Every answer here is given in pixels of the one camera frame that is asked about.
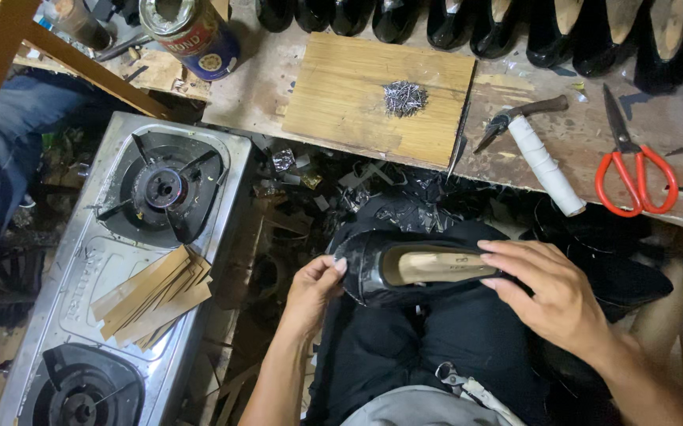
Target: grey shirt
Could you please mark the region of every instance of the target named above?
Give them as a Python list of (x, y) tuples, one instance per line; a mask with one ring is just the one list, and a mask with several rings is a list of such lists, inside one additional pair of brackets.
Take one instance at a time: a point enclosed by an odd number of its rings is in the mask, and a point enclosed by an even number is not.
[(510, 426), (498, 412), (430, 386), (404, 386), (384, 393), (349, 416), (342, 426)]

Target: blue can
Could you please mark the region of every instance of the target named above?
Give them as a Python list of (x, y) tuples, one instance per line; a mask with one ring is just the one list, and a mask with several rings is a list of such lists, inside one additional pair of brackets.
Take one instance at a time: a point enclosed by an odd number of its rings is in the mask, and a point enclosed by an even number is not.
[(208, 0), (141, 0), (139, 18), (200, 79), (219, 80), (236, 68), (239, 43)]

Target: stainless steel stove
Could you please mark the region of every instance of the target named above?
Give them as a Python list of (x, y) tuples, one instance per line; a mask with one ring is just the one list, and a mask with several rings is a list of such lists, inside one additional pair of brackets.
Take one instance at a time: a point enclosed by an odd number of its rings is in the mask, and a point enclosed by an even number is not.
[(45, 273), (0, 401), (0, 424), (172, 423), (205, 304), (145, 353), (105, 341), (90, 304), (180, 241), (213, 264), (217, 284), (234, 206), (246, 198), (237, 195), (248, 188), (250, 150), (242, 136), (112, 116)]

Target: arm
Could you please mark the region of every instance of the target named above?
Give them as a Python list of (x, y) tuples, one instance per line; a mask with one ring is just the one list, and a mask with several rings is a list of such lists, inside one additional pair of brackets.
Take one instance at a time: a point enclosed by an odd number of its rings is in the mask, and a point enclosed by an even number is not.
[(551, 244), (480, 241), (488, 265), (531, 287), (529, 296), (503, 278), (483, 280), (536, 334), (589, 363), (623, 416), (636, 425), (683, 424), (683, 393), (660, 381), (630, 336), (611, 331), (584, 273)]
[(346, 259), (334, 265), (332, 256), (320, 256), (294, 276), (240, 426), (299, 423), (307, 351), (323, 323), (328, 300), (344, 292), (337, 284), (345, 272)]

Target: black pants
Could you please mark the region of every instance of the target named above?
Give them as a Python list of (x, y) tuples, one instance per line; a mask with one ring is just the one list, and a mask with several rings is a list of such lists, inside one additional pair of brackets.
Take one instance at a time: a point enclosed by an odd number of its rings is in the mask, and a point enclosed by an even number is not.
[[(380, 220), (345, 225), (331, 252), (346, 237), (372, 228), (396, 229)], [(445, 234), (469, 247), (479, 239), (507, 239), (476, 221)], [(474, 377), (527, 424), (549, 423), (549, 385), (531, 370), (526, 327), (493, 290), (478, 286), (422, 310), (424, 316), (413, 308), (366, 308), (346, 294), (331, 301), (304, 423), (340, 424), (366, 402), (402, 386), (450, 392), (434, 376), (445, 361), (454, 363), (459, 375)]]

